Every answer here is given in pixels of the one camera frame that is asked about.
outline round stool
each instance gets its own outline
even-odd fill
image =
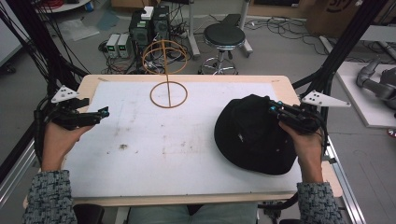
[[[199,74],[234,74],[237,75],[235,65],[231,62],[231,49],[237,49],[245,43],[245,33],[236,26],[216,23],[204,30],[204,41],[207,45],[219,50],[218,57],[210,58],[201,65]],[[229,59],[224,59],[224,52],[228,50]]]

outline hand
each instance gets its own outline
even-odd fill
[[[322,139],[319,130],[313,134],[299,134],[282,121],[279,122],[279,126],[293,139],[303,182],[323,182],[321,172]]]
[[[68,131],[52,122],[47,124],[41,171],[60,170],[64,156],[72,149],[79,138],[92,127],[87,126]]]

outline pants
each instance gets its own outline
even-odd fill
[[[128,224],[255,224],[257,203],[216,203],[202,206],[193,216],[186,205],[132,207]]]

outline gray floor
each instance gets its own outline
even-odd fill
[[[66,21],[84,17],[85,25],[95,25],[106,12],[105,9],[105,7],[96,9],[92,13],[87,13],[83,9],[74,10],[72,13],[59,14],[58,19]],[[210,19],[209,17],[197,19],[196,27]],[[98,45],[107,40],[112,33],[126,32],[128,25],[127,20],[119,20],[116,26],[107,31],[101,30],[99,35],[76,42],[67,41],[67,44],[92,74],[100,74],[106,68],[106,60],[98,51]],[[246,29],[245,32],[254,52],[246,58],[242,50],[233,51],[233,61],[240,75],[283,75],[294,82],[318,70],[326,59],[325,55],[317,54],[313,46],[305,44],[302,39],[287,39],[269,32],[266,28]],[[203,43],[200,35],[196,37],[202,57],[196,61],[189,61],[181,74],[197,74],[199,65],[206,58],[216,55],[212,48]],[[54,41],[59,44],[58,38],[55,37]],[[305,41],[315,43],[317,50],[324,52],[316,39],[307,38]],[[373,58],[376,54],[362,45],[354,48],[351,53],[352,56],[362,57],[365,60]],[[387,55],[381,54],[381,57],[386,59],[384,61],[389,61]],[[33,110],[44,97],[46,87],[44,79],[26,53],[23,51],[18,53],[11,61],[17,68],[17,73],[0,76],[0,162],[6,158],[33,121]],[[332,96],[350,101],[336,78],[333,81]],[[366,128],[353,107],[331,108],[328,129],[366,222],[394,223],[396,219],[396,177],[393,175],[396,171],[395,139],[388,137],[385,130]],[[36,172],[35,167],[27,171],[0,210],[0,223],[21,222],[23,213],[21,202]],[[104,223],[114,222],[114,217],[115,209],[107,208]],[[270,223],[266,217],[261,217],[260,223]],[[288,217],[298,217],[296,206],[282,213],[282,218]]]

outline patterned sleeve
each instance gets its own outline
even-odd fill
[[[68,171],[37,174],[33,178],[27,201],[22,223],[77,224]]]
[[[297,190],[303,223],[344,223],[330,183],[298,183]]]

